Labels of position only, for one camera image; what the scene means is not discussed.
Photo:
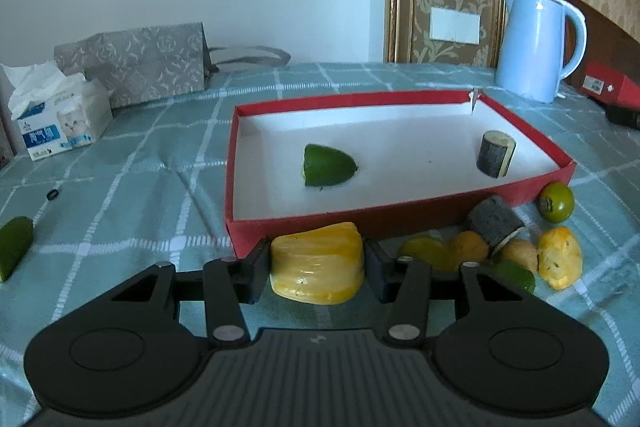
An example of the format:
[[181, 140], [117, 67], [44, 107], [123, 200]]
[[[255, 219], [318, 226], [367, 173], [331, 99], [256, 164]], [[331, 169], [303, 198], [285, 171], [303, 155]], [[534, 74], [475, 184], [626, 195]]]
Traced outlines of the green round fruit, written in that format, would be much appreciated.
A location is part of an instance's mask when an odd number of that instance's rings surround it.
[[411, 237], [400, 245], [398, 259], [411, 258], [427, 262], [434, 270], [454, 271], [454, 260], [447, 244], [431, 235]]
[[568, 185], [552, 182], [540, 192], [537, 199], [537, 209], [544, 220], [555, 225], [562, 223], [574, 212], [574, 194]]

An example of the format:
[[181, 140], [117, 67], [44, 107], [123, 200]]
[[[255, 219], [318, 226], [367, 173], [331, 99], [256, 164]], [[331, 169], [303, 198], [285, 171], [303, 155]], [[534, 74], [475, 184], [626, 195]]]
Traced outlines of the orange brown round fruit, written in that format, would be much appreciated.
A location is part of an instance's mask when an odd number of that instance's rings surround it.
[[485, 239], [473, 231], [460, 232], [450, 239], [448, 247], [456, 265], [467, 261], [482, 262], [489, 255]]

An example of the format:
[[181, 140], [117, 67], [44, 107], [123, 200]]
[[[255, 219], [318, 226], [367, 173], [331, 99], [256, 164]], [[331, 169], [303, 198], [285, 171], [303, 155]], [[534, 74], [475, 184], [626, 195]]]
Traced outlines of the large yellow jackfruit piece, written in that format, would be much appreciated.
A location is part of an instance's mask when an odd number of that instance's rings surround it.
[[346, 303], [364, 281], [362, 237], [352, 222], [279, 236], [270, 254], [272, 290], [298, 303]]

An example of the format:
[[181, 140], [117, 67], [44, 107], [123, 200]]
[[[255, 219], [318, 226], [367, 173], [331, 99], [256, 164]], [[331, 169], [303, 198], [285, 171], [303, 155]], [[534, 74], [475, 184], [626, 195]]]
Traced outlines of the green lime wedge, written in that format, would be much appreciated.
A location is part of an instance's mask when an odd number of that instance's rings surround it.
[[529, 269], [521, 267], [514, 261], [501, 260], [497, 262], [492, 269], [503, 279], [509, 281], [513, 285], [522, 288], [523, 291], [527, 291], [529, 294], [533, 294], [536, 288], [536, 281], [534, 273]]

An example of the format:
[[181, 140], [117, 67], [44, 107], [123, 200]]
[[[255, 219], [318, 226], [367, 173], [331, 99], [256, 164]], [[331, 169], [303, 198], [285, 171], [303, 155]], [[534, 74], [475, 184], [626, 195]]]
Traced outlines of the tan longan fruit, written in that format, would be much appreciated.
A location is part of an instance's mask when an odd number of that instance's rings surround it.
[[500, 251], [500, 260], [508, 260], [532, 273], [538, 271], [537, 248], [525, 239], [512, 239]]

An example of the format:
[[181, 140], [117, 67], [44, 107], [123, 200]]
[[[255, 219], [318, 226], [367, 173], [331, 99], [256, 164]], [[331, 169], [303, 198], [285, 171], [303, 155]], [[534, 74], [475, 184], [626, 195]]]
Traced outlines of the green avocado wedge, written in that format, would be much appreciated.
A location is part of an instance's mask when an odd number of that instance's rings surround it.
[[320, 144], [304, 148], [303, 179], [306, 186], [325, 187], [342, 184], [355, 176], [358, 165], [342, 150]]

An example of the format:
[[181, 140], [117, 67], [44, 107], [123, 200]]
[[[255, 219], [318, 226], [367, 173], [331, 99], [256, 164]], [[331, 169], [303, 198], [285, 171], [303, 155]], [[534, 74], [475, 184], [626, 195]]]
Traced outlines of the small yellow jackfruit piece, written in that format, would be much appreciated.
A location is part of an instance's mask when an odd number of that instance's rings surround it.
[[556, 291], [562, 291], [582, 276], [582, 248], [567, 227], [544, 232], [537, 244], [538, 273]]

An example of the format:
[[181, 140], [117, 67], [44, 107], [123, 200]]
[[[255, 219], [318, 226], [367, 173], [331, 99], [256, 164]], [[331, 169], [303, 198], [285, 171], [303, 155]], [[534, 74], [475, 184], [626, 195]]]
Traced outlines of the cut cucumber piece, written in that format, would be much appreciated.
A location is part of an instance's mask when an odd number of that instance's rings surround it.
[[16, 217], [0, 230], [0, 280], [9, 280], [34, 240], [34, 222], [29, 217]]

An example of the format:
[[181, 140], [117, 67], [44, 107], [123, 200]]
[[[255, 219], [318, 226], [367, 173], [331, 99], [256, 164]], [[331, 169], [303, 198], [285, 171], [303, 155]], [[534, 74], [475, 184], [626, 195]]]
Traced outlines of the red shallow cardboard box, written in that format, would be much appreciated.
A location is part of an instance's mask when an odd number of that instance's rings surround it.
[[[488, 130], [516, 149], [503, 178], [476, 167]], [[307, 144], [342, 150], [358, 170], [325, 188], [303, 181]], [[575, 161], [506, 106], [477, 90], [367, 92], [238, 106], [229, 143], [224, 219], [235, 254], [261, 239], [352, 222], [389, 239], [461, 223], [484, 198], [533, 202]]]

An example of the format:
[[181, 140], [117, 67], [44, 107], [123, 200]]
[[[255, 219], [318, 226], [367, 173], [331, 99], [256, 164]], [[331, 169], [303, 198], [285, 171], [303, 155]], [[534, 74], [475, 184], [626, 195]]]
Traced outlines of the green checked tablecloth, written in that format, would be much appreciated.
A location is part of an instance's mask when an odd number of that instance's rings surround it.
[[157, 261], [183, 271], [230, 254], [224, 181], [233, 109], [334, 93], [480, 88], [576, 161], [570, 187], [582, 278], [537, 295], [604, 340], [610, 371], [597, 411], [639, 421], [639, 135], [610, 124], [572, 89], [551, 104], [500, 90], [490, 69], [448, 64], [297, 64], [214, 76], [205, 91], [128, 107], [96, 144], [1, 171], [1, 218], [29, 217], [35, 239], [1, 287], [1, 421], [36, 403], [23, 371], [27, 343], [50, 322]]

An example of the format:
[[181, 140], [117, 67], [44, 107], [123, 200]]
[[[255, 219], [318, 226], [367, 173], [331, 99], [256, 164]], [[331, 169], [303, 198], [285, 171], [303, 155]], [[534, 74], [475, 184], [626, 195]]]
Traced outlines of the grey patterned paper bag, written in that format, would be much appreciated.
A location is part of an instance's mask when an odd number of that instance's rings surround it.
[[53, 56], [65, 74], [99, 80], [114, 108], [200, 92], [220, 72], [291, 61], [291, 54], [272, 46], [210, 46], [201, 23], [99, 32], [59, 44]]

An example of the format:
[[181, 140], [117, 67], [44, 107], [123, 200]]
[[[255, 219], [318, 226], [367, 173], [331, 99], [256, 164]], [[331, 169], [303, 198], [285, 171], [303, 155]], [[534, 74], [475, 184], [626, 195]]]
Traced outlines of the cat print tissue box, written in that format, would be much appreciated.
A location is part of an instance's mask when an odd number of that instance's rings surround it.
[[13, 87], [11, 118], [33, 161], [90, 145], [111, 124], [110, 98], [98, 80], [67, 76], [53, 62], [2, 70]]

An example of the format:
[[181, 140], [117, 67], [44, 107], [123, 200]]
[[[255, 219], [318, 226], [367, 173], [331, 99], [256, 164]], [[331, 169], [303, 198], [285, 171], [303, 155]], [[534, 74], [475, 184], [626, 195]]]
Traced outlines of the small red box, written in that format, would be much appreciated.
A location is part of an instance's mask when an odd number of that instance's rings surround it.
[[638, 110], [640, 87], [636, 80], [611, 67], [588, 63], [580, 91], [605, 105], [615, 105]]

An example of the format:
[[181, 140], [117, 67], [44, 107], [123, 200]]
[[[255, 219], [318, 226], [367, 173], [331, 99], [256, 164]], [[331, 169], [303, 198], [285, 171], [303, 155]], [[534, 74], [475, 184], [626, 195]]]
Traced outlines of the light blue electric kettle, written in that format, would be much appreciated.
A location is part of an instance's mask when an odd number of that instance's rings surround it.
[[504, 1], [496, 83], [522, 98], [551, 103], [586, 53], [585, 15], [565, 0]]

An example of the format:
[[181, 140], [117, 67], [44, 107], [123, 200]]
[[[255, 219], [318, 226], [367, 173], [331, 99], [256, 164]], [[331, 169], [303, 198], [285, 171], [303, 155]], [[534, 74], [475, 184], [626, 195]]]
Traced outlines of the white wall switch panel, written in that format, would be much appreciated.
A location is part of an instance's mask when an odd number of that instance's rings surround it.
[[480, 16], [450, 9], [431, 8], [430, 39], [462, 44], [480, 43]]

